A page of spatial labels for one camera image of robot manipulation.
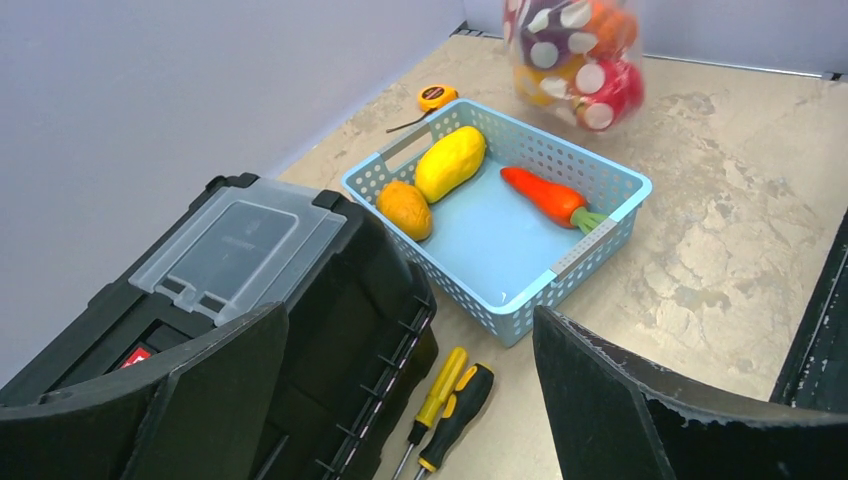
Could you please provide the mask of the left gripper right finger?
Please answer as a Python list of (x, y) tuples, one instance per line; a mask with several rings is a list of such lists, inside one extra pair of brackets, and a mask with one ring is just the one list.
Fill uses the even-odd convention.
[(536, 307), (536, 370), (566, 479), (843, 479), (847, 418), (734, 394)]

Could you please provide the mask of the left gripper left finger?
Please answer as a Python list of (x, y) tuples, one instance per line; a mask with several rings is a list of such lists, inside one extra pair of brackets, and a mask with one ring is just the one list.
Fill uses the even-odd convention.
[(289, 321), (271, 303), (148, 360), (1, 411), (5, 479), (246, 479)]

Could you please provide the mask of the light blue plastic basket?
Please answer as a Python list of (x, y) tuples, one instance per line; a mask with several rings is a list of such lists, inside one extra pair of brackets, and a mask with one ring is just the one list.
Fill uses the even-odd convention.
[[(398, 227), (397, 249), (504, 346), (533, 325), (536, 306), (553, 308), (588, 279), (630, 238), (653, 186), (644, 175), (480, 103), (459, 99), (349, 170), (343, 187), (374, 211), (393, 181), (414, 180), (418, 156), (405, 148), (434, 143), (461, 127), (486, 140), (481, 168), (432, 209), (433, 231), (414, 241)], [(527, 169), (576, 190), (604, 216), (588, 234), (555, 225), (500, 175)]]

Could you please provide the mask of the red apple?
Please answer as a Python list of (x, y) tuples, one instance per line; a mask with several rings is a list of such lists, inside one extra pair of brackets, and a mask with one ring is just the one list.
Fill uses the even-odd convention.
[(574, 78), (577, 124), (603, 132), (634, 114), (645, 99), (640, 68), (626, 60), (583, 65)]

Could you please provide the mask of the clear zip top bag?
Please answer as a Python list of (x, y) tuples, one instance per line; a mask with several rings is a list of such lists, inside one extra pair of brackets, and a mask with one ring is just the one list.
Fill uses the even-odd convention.
[(642, 107), (635, 2), (507, 0), (502, 29), (513, 87), (526, 104), (595, 134)]

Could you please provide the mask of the yellow bell pepper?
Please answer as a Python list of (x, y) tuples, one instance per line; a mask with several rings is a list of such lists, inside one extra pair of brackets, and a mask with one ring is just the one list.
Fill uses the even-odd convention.
[(554, 70), (542, 71), (525, 65), (512, 67), (516, 94), (538, 107), (565, 106), (573, 99), (573, 82), (580, 62), (568, 63)]

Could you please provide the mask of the purple onion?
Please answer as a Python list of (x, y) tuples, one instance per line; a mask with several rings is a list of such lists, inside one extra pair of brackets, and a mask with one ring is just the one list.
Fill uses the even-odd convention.
[(524, 63), (538, 70), (563, 65), (598, 43), (586, 30), (592, 18), (588, 1), (526, 1), (519, 15), (519, 45)]

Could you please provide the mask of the small orange pumpkin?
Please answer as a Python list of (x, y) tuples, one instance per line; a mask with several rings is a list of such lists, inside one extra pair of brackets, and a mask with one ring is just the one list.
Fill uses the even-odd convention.
[(583, 28), (596, 38), (589, 50), (593, 58), (614, 58), (630, 49), (639, 33), (636, 16), (603, 1), (590, 1), (591, 17)]

